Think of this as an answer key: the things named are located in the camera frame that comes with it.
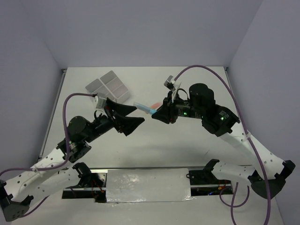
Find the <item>blue highlighter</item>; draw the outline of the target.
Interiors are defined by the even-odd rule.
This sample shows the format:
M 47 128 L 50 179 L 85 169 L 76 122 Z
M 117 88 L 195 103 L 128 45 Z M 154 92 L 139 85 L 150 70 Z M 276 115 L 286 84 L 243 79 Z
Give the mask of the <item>blue highlighter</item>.
M 146 114 L 150 114 L 153 115 L 154 113 L 156 113 L 157 111 L 155 109 L 152 109 L 148 106 L 142 105 L 140 103 L 134 102 L 133 106 L 135 106 L 137 109 L 143 111 Z

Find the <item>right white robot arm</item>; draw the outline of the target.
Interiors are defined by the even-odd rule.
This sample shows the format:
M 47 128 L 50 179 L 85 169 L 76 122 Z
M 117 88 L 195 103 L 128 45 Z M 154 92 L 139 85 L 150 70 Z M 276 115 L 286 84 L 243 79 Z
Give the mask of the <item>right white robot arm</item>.
M 200 119 L 205 130 L 234 147 L 250 163 L 249 166 L 241 166 L 212 159 L 203 169 L 204 179 L 208 183 L 217 180 L 243 183 L 264 199 L 274 198 L 283 189 L 295 164 L 277 157 L 246 133 L 235 113 L 216 104 L 214 92 L 207 85 L 193 84 L 188 92 L 186 100 L 174 90 L 168 92 L 152 118 L 166 124 L 175 123 L 178 117 Z

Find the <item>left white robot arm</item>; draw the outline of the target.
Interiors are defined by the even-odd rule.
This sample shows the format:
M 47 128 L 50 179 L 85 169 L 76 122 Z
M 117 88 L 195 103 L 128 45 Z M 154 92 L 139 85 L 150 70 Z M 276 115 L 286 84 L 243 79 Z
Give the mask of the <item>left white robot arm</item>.
M 68 124 L 64 121 L 66 137 L 56 148 L 30 169 L 20 169 L 21 174 L 1 180 L 0 208 L 7 222 L 28 215 L 32 205 L 58 190 L 88 186 L 92 172 L 79 159 L 91 150 L 89 143 L 113 128 L 128 136 L 145 121 L 143 117 L 129 116 L 135 106 L 106 99 L 102 108 L 105 113 L 95 116 L 92 122 L 83 116 L 75 116 Z

